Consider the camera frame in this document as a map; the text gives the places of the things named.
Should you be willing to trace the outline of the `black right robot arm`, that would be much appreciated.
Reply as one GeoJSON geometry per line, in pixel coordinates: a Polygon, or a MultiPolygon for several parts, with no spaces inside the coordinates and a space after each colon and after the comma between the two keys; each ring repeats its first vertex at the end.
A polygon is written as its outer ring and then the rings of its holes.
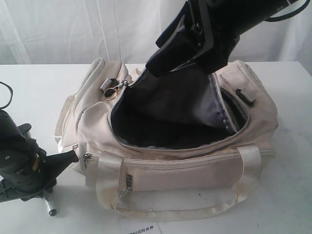
{"type": "Polygon", "coordinates": [[[301,13],[308,5],[276,17],[293,0],[188,0],[156,40],[158,50],[146,69],[161,77],[196,64],[206,74],[225,67],[240,36],[263,21],[278,22],[301,13]]]}

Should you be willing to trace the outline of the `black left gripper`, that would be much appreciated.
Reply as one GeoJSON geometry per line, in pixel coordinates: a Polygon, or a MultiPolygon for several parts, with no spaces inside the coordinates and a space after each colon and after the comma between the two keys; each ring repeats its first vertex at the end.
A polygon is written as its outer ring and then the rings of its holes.
{"type": "Polygon", "coordinates": [[[0,201],[42,198],[42,192],[51,192],[57,177],[79,158],[74,150],[47,156],[31,138],[29,123],[13,130],[13,135],[0,139],[0,201]]]}

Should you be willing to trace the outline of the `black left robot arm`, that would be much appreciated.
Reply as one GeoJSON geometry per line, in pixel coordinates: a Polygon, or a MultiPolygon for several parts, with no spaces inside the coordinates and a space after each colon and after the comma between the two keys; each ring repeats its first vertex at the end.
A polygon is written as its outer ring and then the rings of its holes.
{"type": "Polygon", "coordinates": [[[30,137],[31,124],[17,126],[9,114],[0,112],[0,200],[42,198],[52,192],[57,177],[78,162],[74,150],[47,155],[30,137]]]}

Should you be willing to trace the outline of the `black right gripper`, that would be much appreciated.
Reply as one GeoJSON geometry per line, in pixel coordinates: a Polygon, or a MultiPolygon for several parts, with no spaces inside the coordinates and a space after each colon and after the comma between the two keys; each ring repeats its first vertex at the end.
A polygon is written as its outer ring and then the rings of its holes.
{"type": "Polygon", "coordinates": [[[193,64],[214,73],[227,65],[238,41],[214,21],[207,1],[188,0],[156,40],[146,68],[155,77],[193,64]]]}

